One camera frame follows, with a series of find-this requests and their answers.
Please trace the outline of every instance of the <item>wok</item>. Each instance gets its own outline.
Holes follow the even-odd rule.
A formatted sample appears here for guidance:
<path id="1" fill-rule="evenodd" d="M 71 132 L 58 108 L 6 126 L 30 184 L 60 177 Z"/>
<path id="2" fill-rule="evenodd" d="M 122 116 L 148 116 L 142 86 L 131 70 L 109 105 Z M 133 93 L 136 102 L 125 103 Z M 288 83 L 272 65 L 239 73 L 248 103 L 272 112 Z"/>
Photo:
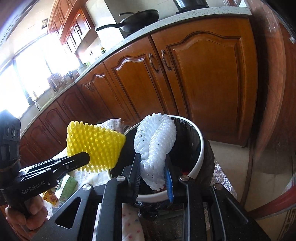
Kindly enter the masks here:
<path id="1" fill-rule="evenodd" d="M 124 14 L 132 14 L 132 15 L 121 20 L 120 23 L 107 24 L 97 28 L 96 31 L 102 30 L 104 28 L 112 27 L 112 28 L 121 28 L 125 32 L 133 33 L 140 30 L 141 28 L 144 28 L 152 23 L 157 22 L 159 18 L 158 11 L 155 9 L 149 9 L 149 10 L 145 10 L 137 13 L 124 12 L 119 14 L 119 16 Z"/>

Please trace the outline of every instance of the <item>speckled countertop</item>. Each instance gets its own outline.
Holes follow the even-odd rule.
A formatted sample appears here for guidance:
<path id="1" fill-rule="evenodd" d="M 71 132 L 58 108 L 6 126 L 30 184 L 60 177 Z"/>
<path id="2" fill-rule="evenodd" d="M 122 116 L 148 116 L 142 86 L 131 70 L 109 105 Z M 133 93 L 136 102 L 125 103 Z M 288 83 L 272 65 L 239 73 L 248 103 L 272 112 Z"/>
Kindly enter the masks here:
<path id="1" fill-rule="evenodd" d="M 55 95 L 51 101 L 48 101 L 42 109 L 39 111 L 38 115 L 36 115 L 33 120 L 28 124 L 28 126 L 22 131 L 21 137 L 24 135 L 24 133 L 28 130 L 30 125 L 38 118 L 38 116 L 53 102 L 55 101 L 61 94 L 63 94 L 67 89 L 69 89 L 71 86 L 76 84 L 85 74 L 87 74 L 91 69 L 93 69 L 95 66 L 97 66 L 99 63 L 101 63 L 103 60 L 111 56 L 114 52 L 118 51 L 119 49 L 127 46 L 131 42 L 148 35 L 152 32 L 159 31 L 163 28 L 166 28 L 170 25 L 174 25 L 179 22 L 188 21 L 193 18 L 198 17 L 205 17 L 205 16 L 215 16 L 215 15 L 252 15 L 249 8 L 246 7 L 210 7 L 210 8 L 202 8 L 197 10 L 192 10 L 184 13 L 180 13 L 168 18 L 165 18 L 163 20 L 160 20 L 156 23 L 153 23 L 122 40 L 117 45 L 112 47 L 109 51 L 104 53 L 102 56 L 100 56 L 92 65 L 90 65 L 76 80 L 74 83 L 68 85 L 65 89 L 58 92 L 57 95 Z"/>

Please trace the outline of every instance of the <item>wooden cabinet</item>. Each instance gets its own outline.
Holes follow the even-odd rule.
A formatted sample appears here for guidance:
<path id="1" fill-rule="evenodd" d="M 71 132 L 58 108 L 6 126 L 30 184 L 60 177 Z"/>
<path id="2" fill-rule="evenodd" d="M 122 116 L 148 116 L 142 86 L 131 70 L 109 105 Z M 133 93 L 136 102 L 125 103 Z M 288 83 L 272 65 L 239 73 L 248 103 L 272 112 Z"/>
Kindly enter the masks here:
<path id="1" fill-rule="evenodd" d="M 145 37 L 104 61 L 122 103 L 136 121 L 152 113 L 177 114 L 169 83 L 157 59 Z"/>
<path id="2" fill-rule="evenodd" d="M 83 39 L 87 32 L 91 29 L 81 9 L 78 10 L 73 23 L 81 39 Z"/>
<path id="3" fill-rule="evenodd" d="M 62 151 L 67 146 L 67 127 L 71 122 L 63 109 L 55 101 L 39 116 L 41 122 L 61 145 Z"/>
<path id="4" fill-rule="evenodd" d="M 63 27 L 64 27 L 64 24 L 61 20 L 59 11 L 56 10 L 54 13 L 53 21 L 52 21 L 52 30 L 60 37 L 62 34 Z"/>
<path id="5" fill-rule="evenodd" d="M 71 40 L 72 40 L 75 48 L 77 49 L 77 47 L 81 43 L 81 38 L 79 36 L 78 30 L 76 28 L 76 25 L 74 23 L 71 24 L 68 33 L 69 33 L 69 35 L 71 37 Z"/>
<path id="6" fill-rule="evenodd" d="M 25 137 L 30 150 L 38 153 L 41 157 L 41 160 L 38 160 L 35 163 L 49 160 L 58 154 L 62 149 L 62 146 L 52 136 L 39 118 L 36 119 L 26 131 Z"/>
<path id="7" fill-rule="evenodd" d="M 70 38 L 70 35 L 68 33 L 66 34 L 63 46 L 66 53 L 75 53 L 76 51 L 72 39 Z"/>
<path id="8" fill-rule="evenodd" d="M 191 119 L 210 140 L 246 144 L 257 95 L 256 48 L 248 19 L 198 20 L 152 38 L 180 116 Z"/>
<path id="9" fill-rule="evenodd" d="M 36 150 L 36 146 L 30 146 L 26 137 L 22 137 L 20 140 L 21 167 L 28 167 L 44 160 L 45 158 L 42 157 L 42 154 Z"/>
<path id="10" fill-rule="evenodd" d="M 74 4 L 77 2 L 77 0 L 69 0 L 72 4 L 72 6 L 74 6 Z"/>
<path id="11" fill-rule="evenodd" d="M 99 122 L 121 118 L 127 125 L 136 124 L 124 101 L 115 92 L 115 86 L 103 63 L 96 66 L 78 83 L 78 89 L 90 106 Z"/>
<path id="12" fill-rule="evenodd" d="M 57 4 L 57 9 L 60 13 L 61 20 L 64 25 L 66 24 L 66 20 L 70 14 L 72 7 L 73 6 L 72 6 L 70 0 L 59 0 L 59 2 Z"/>
<path id="13" fill-rule="evenodd" d="M 96 124 L 98 121 L 76 85 L 64 92 L 57 102 L 71 121 L 83 121 L 89 124 Z"/>

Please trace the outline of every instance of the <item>window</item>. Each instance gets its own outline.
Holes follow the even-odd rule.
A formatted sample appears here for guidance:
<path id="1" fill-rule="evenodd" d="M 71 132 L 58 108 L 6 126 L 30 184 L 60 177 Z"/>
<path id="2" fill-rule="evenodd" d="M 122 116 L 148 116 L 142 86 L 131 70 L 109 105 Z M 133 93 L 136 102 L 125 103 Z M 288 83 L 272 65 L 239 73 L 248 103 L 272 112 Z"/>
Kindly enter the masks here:
<path id="1" fill-rule="evenodd" d="M 79 67 L 74 54 L 66 54 L 56 35 L 45 35 L 18 53 L 0 74 L 0 111 L 20 117 L 33 100 L 48 88 L 53 73 L 64 75 Z"/>
<path id="2" fill-rule="evenodd" d="M 15 59 L 20 79 L 29 95 L 35 99 L 43 94 L 48 88 L 47 78 L 51 76 L 42 52 L 38 45 L 31 45 Z"/>
<path id="3" fill-rule="evenodd" d="M 20 117 L 28 107 L 21 84 L 10 65 L 0 75 L 0 111 L 7 109 L 15 117 Z"/>

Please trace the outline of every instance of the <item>human hand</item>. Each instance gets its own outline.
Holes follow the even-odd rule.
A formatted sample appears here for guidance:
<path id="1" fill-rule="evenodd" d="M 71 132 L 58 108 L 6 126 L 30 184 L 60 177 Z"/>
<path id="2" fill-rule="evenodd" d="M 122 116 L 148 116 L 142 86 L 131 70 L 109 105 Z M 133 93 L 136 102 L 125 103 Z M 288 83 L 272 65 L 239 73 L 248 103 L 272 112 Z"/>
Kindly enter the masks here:
<path id="1" fill-rule="evenodd" d="M 27 239 L 31 239 L 44 222 L 47 221 L 47 209 L 43 206 L 43 200 L 39 195 L 31 198 L 29 211 L 32 215 L 26 219 L 19 211 L 11 207 L 5 208 L 6 220 L 20 235 Z M 29 233 L 26 233 L 21 225 L 26 225 L 30 230 Z"/>

